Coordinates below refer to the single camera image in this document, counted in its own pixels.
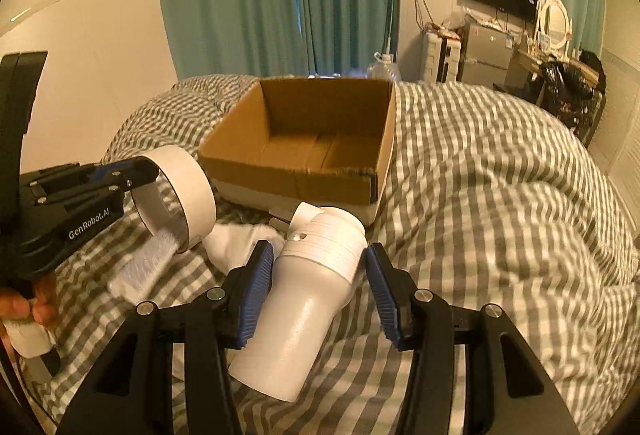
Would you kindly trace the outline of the person's left hand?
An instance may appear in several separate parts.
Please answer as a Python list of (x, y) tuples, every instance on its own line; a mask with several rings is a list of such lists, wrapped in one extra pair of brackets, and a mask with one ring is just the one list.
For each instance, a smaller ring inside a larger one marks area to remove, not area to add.
[(35, 282), (35, 302), (30, 303), (15, 290), (2, 288), (1, 322), (32, 319), (38, 325), (53, 330), (58, 325), (58, 298), (55, 273), (48, 273)]

